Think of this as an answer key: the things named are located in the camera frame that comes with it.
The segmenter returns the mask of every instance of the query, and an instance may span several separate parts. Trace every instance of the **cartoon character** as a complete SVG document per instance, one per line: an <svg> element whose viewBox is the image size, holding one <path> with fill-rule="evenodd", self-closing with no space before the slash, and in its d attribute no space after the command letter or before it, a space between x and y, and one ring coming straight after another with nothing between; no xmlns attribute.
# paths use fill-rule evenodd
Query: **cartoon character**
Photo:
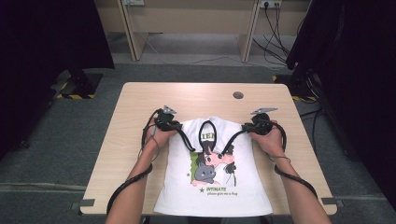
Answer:
<svg viewBox="0 0 396 224"><path fill-rule="evenodd" d="M196 164L204 163L206 166L212 165L215 167L216 176L213 178L214 184L236 186L236 178L234 175L236 166L233 157L233 145L227 148L224 155L212 151L212 141L204 141L203 146L204 151L198 155ZM205 184L201 181L197 181L193 181L192 184Z"/></svg>
<svg viewBox="0 0 396 224"><path fill-rule="evenodd" d="M203 162L199 163L198 168L195 171L196 180L213 184L215 182L213 180L213 177L215 176L216 176L215 166L205 165Z"/></svg>

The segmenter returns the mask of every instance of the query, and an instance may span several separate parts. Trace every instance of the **black cable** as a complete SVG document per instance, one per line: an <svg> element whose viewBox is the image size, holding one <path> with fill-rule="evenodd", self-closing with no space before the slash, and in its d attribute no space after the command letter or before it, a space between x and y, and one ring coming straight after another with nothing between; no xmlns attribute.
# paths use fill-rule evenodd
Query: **black cable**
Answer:
<svg viewBox="0 0 396 224"><path fill-rule="evenodd" d="M263 37L264 37L264 39L265 39L267 42L270 42L270 41L267 39L267 37L265 37L265 35L263 35ZM273 42L270 42L270 44L271 44L272 46L276 47L277 49L283 50L280 46L274 44Z"/></svg>
<svg viewBox="0 0 396 224"><path fill-rule="evenodd" d="M301 29L301 26L303 25L304 21L305 21L305 17L303 18L302 21L300 21L300 24L297 27L297 35L300 33L300 29Z"/></svg>
<svg viewBox="0 0 396 224"><path fill-rule="evenodd" d="M146 216L142 224L149 224L150 216Z"/></svg>
<svg viewBox="0 0 396 224"><path fill-rule="evenodd" d="M271 27L271 31L273 32L273 35L271 36L270 40L272 40L272 37L274 37L276 39L276 42L280 45L280 48L285 53L285 56L287 56L287 54L288 54L287 52L289 50L286 50L286 48L282 45L282 41L280 40L280 36L276 35L276 33L279 33L279 16L280 16L280 13L278 13L278 11L279 11L279 8L276 7L276 28L274 29L274 27L273 27L273 25L272 25L272 23L271 23L271 21L270 21L270 19L268 17L267 10L264 10L265 17L267 18L268 23L270 24L270 27Z"/></svg>
<svg viewBox="0 0 396 224"><path fill-rule="evenodd" d="M315 114L315 113L317 113L317 112L320 111L320 110L322 110L322 108L319 108L319 109L314 110L314 111L311 111L311 112L303 113L302 115L300 115L300 118L305 117L305 116L307 116L307 115Z"/></svg>
<svg viewBox="0 0 396 224"><path fill-rule="evenodd" d="M272 125L275 125L280 130L280 133L282 134L282 148L283 148L283 151L285 151L286 144L288 142L285 130L279 124L272 122L272 121L270 121L270 122Z"/></svg>
<svg viewBox="0 0 396 224"><path fill-rule="evenodd" d="M141 174L138 174L136 176L133 176L132 178L128 179L127 181L125 181L123 184L121 184L115 191L114 193L111 195L110 200L108 200L108 204L107 204L107 210L106 210L106 214L108 215L108 213L111 210L111 207L113 206L114 200L116 200L117 196L119 196L119 194L126 189L128 186L130 186L131 184L133 184L134 182L139 181L141 178L145 177L146 175L148 175L150 172L152 171L152 163L149 165L148 169L146 171L144 171Z"/></svg>
<svg viewBox="0 0 396 224"><path fill-rule="evenodd" d="M273 53L271 50L269 50L269 49L263 47L262 45L260 45L260 44L256 41L256 39L253 38L253 41L254 41L262 50L264 50L264 59L265 59L265 61L267 61L268 63L274 63L274 64L279 64L279 65L282 65L282 66L286 66L286 60L284 60L283 58L281 58L279 55ZM276 59L278 59L278 60L281 61L282 63L275 63L275 62L270 62L270 61L268 61L268 59L266 58L265 52L271 54L273 57L275 57Z"/></svg>
<svg viewBox="0 0 396 224"><path fill-rule="evenodd" d="M314 117L311 117L311 118L301 119L301 121L305 121L305 120L308 120L308 119L314 119L314 118L315 118L315 116L314 116Z"/></svg>
<svg viewBox="0 0 396 224"><path fill-rule="evenodd" d="M274 169L275 169L275 173L277 173L278 175L282 175L282 176L286 177L287 179L291 179L291 180L299 182L300 184L309 188L309 190L311 190L311 192L315 195L315 197L318 197L317 192L315 191L314 187L310 183L308 183L306 180L304 180L298 176L295 176L295 175L286 174L283 171L279 170L279 168L277 168L276 165L275 165Z"/></svg>
<svg viewBox="0 0 396 224"><path fill-rule="evenodd" d="M154 111L154 112L152 113L152 115L149 117L148 122L147 122L145 128L143 129L142 141L141 141L141 144L140 144L140 145L141 145L141 148L144 147L144 145L145 145L145 143L146 143L147 131L148 131L148 129L152 126L152 125L150 126L149 123L151 122L152 118L154 118L154 115L157 114L157 113L159 113L160 111L161 111L161 109L157 109L157 110Z"/></svg>
<svg viewBox="0 0 396 224"><path fill-rule="evenodd" d="M280 19L280 7L278 4L275 5L276 8L276 30L277 30L277 40L280 45L280 47L283 50L283 53L285 54L286 57L289 55L289 50L283 46L282 41L280 40L280 32L279 32L279 19Z"/></svg>
<svg viewBox="0 0 396 224"><path fill-rule="evenodd" d="M313 122L313 124L312 124L312 146L313 146L313 148L314 148L314 153L315 153L315 155L317 155L317 143L316 143L316 140L315 140L315 126L316 126L316 123L317 123L318 114L319 114L320 112L321 112L321 110L319 110L319 111L315 114L314 122Z"/></svg>
<svg viewBox="0 0 396 224"><path fill-rule="evenodd" d="M311 99L309 96L307 96L307 97L305 97L305 96L300 96L299 98L300 98L300 100L301 100L302 102L304 102L304 103L306 103L306 104L310 104L310 105L318 102L317 99Z"/></svg>

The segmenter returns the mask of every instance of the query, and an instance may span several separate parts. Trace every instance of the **wooden table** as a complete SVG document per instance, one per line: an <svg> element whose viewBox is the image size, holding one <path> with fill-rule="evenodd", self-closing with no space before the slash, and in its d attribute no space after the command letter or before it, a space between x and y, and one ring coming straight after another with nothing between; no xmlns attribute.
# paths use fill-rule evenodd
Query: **wooden table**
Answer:
<svg viewBox="0 0 396 224"><path fill-rule="evenodd" d="M242 99L233 94L242 92ZM113 117L108 126L92 176L81 202L83 214L105 214L108 199L125 181L136 162L142 129L149 116L158 108L169 105L176 110L175 120L217 116L237 123L251 122L250 112L260 107L277 107L269 112L285 129L288 137L286 154L299 175L311 183L320 199L331 198L323 176L298 115L288 88L281 84L240 83L126 83L120 94ZM286 193L280 176L257 144L253 144L256 166L268 194L274 215L287 215ZM148 176L143 214L152 215L156 200L163 187L167 163L167 147L153 162ZM325 204L327 214L336 212L335 204Z"/></svg>

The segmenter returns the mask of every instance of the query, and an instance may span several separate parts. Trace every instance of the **metal bracket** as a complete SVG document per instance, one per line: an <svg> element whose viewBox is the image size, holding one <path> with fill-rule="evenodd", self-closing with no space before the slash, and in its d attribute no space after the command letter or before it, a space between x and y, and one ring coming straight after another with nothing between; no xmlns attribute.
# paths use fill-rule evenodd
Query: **metal bracket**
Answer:
<svg viewBox="0 0 396 224"><path fill-rule="evenodd" d="M263 114L263 113L270 112L270 111L273 111L273 110L277 110L277 107L262 107L260 109L257 109L255 111L251 112L250 114L251 115Z"/></svg>
<svg viewBox="0 0 396 224"><path fill-rule="evenodd" d="M176 114L176 111L172 109L171 107L164 105L163 106L163 113L164 114Z"/></svg>

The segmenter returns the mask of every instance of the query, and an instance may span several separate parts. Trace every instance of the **power outlet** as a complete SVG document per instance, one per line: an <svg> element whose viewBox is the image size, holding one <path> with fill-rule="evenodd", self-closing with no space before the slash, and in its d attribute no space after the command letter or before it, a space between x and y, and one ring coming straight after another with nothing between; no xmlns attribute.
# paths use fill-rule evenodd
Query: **power outlet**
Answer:
<svg viewBox="0 0 396 224"><path fill-rule="evenodd" d="M265 8L265 3L268 3L268 8L280 8L282 0L262 0L260 7Z"/></svg>
<svg viewBox="0 0 396 224"><path fill-rule="evenodd" d="M123 0L125 6L139 6L145 5L145 0Z"/></svg>

